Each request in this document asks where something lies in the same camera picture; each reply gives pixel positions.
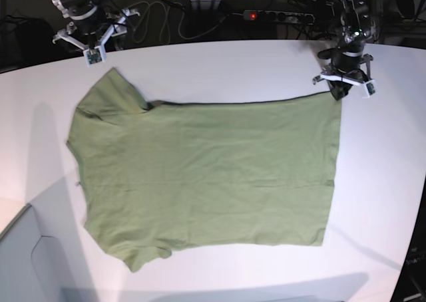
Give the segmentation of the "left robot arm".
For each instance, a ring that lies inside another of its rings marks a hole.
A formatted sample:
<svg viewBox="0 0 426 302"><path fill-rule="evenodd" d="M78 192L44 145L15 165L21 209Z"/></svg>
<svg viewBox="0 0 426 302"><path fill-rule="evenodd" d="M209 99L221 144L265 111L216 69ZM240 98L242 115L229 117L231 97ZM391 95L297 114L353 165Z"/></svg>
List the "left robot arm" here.
<svg viewBox="0 0 426 302"><path fill-rule="evenodd" d="M314 84L326 81L336 101L345 98L352 87L360 88L369 98L376 91L371 77L373 57L364 53L366 42L373 38L375 23L366 0L327 0L337 19L337 42L332 48L317 53L327 61L321 73L312 79Z"/></svg>

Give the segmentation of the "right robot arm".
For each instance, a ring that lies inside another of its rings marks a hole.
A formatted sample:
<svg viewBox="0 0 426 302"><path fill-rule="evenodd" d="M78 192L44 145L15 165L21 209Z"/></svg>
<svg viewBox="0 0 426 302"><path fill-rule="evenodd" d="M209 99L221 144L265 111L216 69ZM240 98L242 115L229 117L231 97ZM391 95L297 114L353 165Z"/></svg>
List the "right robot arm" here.
<svg viewBox="0 0 426 302"><path fill-rule="evenodd" d="M135 29L130 18L140 15L138 10L120 8L114 0L51 0L68 21L57 31L53 43L76 47L88 59L103 61L106 43Z"/></svg>

